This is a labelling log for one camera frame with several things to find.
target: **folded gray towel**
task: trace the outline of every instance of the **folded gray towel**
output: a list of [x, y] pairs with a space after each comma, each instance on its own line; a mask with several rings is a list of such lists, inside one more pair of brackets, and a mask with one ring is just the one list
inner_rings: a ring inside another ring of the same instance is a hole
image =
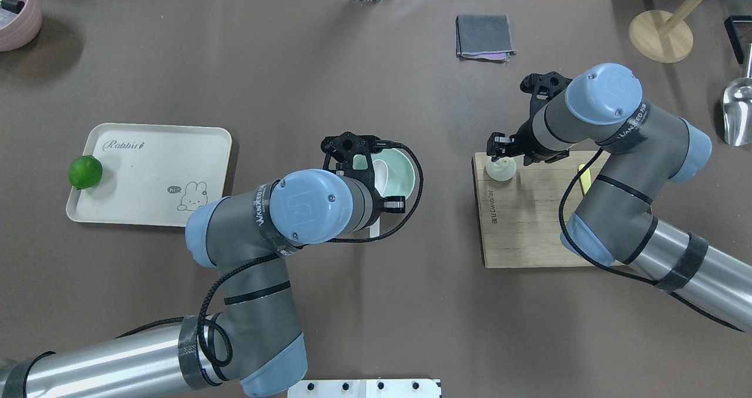
[[507, 61], [516, 53], [507, 15], [458, 15], [457, 57]]

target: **cartoon bunny face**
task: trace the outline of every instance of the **cartoon bunny face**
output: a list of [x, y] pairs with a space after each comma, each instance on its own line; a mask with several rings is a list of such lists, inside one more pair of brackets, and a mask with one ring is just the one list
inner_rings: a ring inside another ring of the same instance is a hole
[[188, 182], [185, 193], [180, 197], [180, 205], [177, 206], [177, 210], [196, 211], [204, 205], [207, 205], [206, 183]]

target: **lime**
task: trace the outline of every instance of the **lime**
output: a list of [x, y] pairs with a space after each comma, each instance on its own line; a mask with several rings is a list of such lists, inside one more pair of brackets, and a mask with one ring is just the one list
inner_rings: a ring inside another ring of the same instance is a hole
[[68, 180], [77, 189], [96, 185], [102, 179], [102, 163], [93, 155], [81, 155], [70, 163]]

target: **pink cup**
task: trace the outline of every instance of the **pink cup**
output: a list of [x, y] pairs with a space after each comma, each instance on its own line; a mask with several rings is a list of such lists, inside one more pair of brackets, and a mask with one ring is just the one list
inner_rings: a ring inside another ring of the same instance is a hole
[[13, 50], [26, 45], [39, 33], [42, 25], [42, 12], [38, 0], [25, 1], [26, 6], [8, 25], [0, 28], [0, 52]]

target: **brown tabletop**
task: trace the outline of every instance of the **brown tabletop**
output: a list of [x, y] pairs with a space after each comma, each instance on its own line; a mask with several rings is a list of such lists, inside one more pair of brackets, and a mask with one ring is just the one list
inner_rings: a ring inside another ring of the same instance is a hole
[[[0, 54], [0, 354], [65, 352], [196, 314], [218, 277], [181, 229], [65, 216], [68, 164], [96, 125], [224, 127], [235, 194], [320, 167], [323, 136], [354, 131], [410, 146], [424, 200], [387, 240], [288, 259], [309, 379], [435, 377], [444, 396], [477, 398], [749, 394], [750, 337], [650, 286], [593, 267], [481, 262], [473, 152], [526, 119], [524, 76], [605, 61], [713, 141], [706, 168], [667, 185], [655, 214], [752, 262], [752, 148], [727, 146], [718, 128], [723, 88], [741, 76], [723, 20], [752, 1], [703, 2], [680, 63], [639, 55], [631, 18], [681, 2], [41, 0], [38, 38]], [[518, 55], [459, 61], [462, 13], [509, 15]], [[231, 382], [182, 396], [243, 395]]]

